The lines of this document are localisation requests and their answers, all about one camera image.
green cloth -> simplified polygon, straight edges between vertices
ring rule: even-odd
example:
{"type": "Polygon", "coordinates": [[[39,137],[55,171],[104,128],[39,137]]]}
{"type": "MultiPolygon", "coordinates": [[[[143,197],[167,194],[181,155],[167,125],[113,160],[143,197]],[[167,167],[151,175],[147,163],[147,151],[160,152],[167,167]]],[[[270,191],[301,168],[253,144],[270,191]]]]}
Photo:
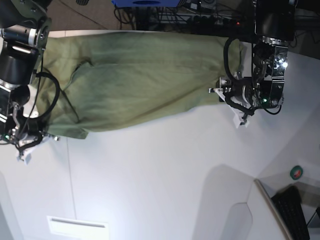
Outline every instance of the green cloth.
{"type": "MultiPolygon", "coordinates": [[[[226,75],[225,41],[161,32],[50,38],[44,69],[58,79],[67,98],[60,94],[48,132],[84,139],[88,132],[127,128],[218,104],[219,97],[208,94],[208,88],[226,75]]],[[[238,41],[230,46],[229,59],[235,71],[240,63],[238,41]]],[[[36,104],[40,114],[54,95],[51,81],[41,80],[36,104]]]]}

blue box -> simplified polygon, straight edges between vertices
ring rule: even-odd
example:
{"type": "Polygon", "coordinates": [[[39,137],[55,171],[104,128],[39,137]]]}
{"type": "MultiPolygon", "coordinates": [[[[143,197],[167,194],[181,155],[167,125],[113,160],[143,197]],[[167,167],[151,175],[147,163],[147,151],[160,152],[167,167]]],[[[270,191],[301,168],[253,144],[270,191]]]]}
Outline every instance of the blue box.
{"type": "Polygon", "coordinates": [[[170,7],[183,5],[186,0],[112,0],[118,8],[124,7],[170,7]]]}

cloth fold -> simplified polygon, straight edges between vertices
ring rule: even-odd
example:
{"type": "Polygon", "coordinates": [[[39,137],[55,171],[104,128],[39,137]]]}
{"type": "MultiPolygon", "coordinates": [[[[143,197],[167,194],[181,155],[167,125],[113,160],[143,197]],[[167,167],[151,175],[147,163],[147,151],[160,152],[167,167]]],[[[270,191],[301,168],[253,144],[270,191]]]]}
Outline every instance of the cloth fold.
{"type": "MultiPolygon", "coordinates": [[[[44,68],[59,80],[63,94],[50,115],[48,132],[84,139],[88,132],[127,128],[218,104],[219,97],[208,94],[208,88],[226,75],[226,40],[162,32],[50,38],[44,68]]],[[[229,48],[233,72],[240,51],[234,41],[229,48]]],[[[40,114],[54,94],[51,81],[41,80],[36,103],[40,114]]]]}

green towel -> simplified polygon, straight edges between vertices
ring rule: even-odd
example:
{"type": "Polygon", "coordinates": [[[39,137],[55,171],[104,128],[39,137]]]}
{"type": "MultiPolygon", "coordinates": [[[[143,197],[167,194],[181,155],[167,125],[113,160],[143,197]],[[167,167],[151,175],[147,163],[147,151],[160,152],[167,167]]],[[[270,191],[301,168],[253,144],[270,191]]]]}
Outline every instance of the green towel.
{"type": "MultiPolygon", "coordinates": [[[[48,132],[84,139],[88,132],[127,128],[154,119],[219,103],[208,94],[225,76],[226,38],[176,33],[115,32],[50,38],[44,69],[60,82],[48,132]]],[[[229,49],[236,71],[240,44],[229,49]]],[[[41,80],[37,108],[48,109],[55,95],[41,80]]]]}

